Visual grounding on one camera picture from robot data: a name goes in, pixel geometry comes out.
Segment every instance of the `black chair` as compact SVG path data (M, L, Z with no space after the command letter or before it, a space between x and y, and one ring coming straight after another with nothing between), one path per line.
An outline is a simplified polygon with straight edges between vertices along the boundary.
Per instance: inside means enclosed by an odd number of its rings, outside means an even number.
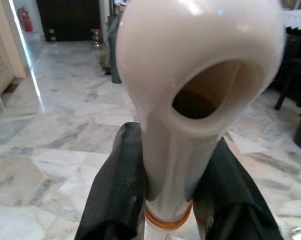
M301 75L301 58L295 58L290 60L289 72L286 79L284 80L284 87L276 103L275 110L281 109L295 75ZM297 106L301 107L301 98L297 103Z

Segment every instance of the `white plastic tube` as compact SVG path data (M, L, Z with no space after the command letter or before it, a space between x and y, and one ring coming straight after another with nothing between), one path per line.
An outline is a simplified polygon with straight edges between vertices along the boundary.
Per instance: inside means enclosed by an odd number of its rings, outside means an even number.
M117 66L140 116L147 208L156 219L185 217L217 142L275 76L283 38L277 0L130 1ZM181 90L200 95L199 119L184 114L188 105L197 112L192 98L174 108Z

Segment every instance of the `marble floor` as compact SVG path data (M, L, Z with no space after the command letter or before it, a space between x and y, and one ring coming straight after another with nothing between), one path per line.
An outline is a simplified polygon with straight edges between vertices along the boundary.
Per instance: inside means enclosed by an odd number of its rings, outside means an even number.
M301 108L266 91L225 138L251 174L285 240L301 227L301 149L292 141ZM71 240L92 181L119 127L138 121L89 42L48 44L0 117L0 240ZM176 236L198 240L194 216Z

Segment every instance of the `red fire extinguisher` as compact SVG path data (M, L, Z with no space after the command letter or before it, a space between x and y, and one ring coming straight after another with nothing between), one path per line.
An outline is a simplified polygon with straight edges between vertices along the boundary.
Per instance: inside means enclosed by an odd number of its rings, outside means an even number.
M32 22L29 16L29 11L27 11L27 8L22 7L18 9L18 18L19 21L22 25L22 28L26 31L26 32L32 32L33 31L33 26L32 26Z

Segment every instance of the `dark wooden door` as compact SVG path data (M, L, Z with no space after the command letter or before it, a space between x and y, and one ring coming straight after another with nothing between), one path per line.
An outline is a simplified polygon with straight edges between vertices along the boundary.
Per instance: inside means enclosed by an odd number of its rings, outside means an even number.
M47 42L92 39L100 29L99 0L37 0Z

